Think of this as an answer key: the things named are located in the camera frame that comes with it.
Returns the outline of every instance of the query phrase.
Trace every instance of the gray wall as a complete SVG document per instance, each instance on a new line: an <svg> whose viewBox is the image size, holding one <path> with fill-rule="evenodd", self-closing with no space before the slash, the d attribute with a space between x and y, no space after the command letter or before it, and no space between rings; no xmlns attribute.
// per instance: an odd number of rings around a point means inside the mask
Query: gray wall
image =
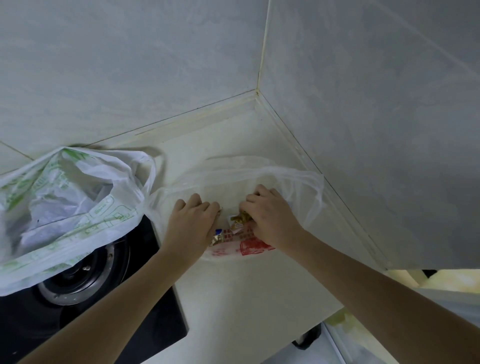
<svg viewBox="0 0 480 364"><path fill-rule="evenodd" d="M37 157L255 89L267 3L0 0L0 141Z"/></svg>
<svg viewBox="0 0 480 364"><path fill-rule="evenodd" d="M480 266L480 3L272 0L260 90L392 267Z"/></svg>

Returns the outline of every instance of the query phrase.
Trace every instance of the white plastic bag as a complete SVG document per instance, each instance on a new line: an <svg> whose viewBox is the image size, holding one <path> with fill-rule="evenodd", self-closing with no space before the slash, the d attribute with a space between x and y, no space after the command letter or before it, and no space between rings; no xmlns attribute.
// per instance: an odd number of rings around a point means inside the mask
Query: white plastic bag
<svg viewBox="0 0 480 364"><path fill-rule="evenodd" d="M149 169L144 184L135 177L140 168ZM0 295L40 283L135 228L155 174L144 152L61 147L2 176Z"/></svg>
<svg viewBox="0 0 480 364"><path fill-rule="evenodd" d="M261 157L214 158L200 163L181 175L172 185L160 188L150 196L150 208L156 229L163 239L168 218L175 202L198 193L202 201L217 201L222 207L221 229L228 227L226 216L239 212L239 203L256 185L276 188L288 201L300 224L307 228L322 208L323 176L319 173L279 167ZM241 258L269 251L268 245L235 239L209 247L204 259Z"/></svg>

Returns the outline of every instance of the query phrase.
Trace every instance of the hand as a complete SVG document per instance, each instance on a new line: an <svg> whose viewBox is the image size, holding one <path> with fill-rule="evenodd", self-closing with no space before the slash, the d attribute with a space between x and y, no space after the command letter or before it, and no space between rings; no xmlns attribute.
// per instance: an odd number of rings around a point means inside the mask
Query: hand
<svg viewBox="0 0 480 364"><path fill-rule="evenodd" d="M178 200L168 220L160 253L168 254L190 267L204 253L215 232L220 205L203 202L193 194L187 203Z"/></svg>
<svg viewBox="0 0 480 364"><path fill-rule="evenodd" d="M240 210L252 217L253 221L246 225L252 228L255 236L280 250L287 249L305 232L288 203L274 188L268 190L259 184L255 192L240 203Z"/></svg>

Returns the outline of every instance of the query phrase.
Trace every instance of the forearm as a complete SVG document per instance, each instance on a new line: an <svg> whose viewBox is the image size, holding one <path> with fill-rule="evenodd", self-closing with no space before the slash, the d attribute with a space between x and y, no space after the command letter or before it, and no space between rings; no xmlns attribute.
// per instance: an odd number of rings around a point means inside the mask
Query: forearm
<svg viewBox="0 0 480 364"><path fill-rule="evenodd" d="M400 363L479 363L480 330L408 287L305 233L284 249Z"/></svg>
<svg viewBox="0 0 480 364"><path fill-rule="evenodd" d="M153 306L187 269L160 251L20 363L115 362Z"/></svg>

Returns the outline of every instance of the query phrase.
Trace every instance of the gas stove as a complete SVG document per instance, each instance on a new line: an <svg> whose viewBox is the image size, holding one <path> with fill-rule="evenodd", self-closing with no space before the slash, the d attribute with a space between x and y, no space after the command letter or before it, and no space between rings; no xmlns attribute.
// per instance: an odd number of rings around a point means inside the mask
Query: gas stove
<svg viewBox="0 0 480 364"><path fill-rule="evenodd" d="M140 269L158 244L150 220L40 284L0 297L0 363L16 363ZM187 335L170 288L116 361L139 364Z"/></svg>

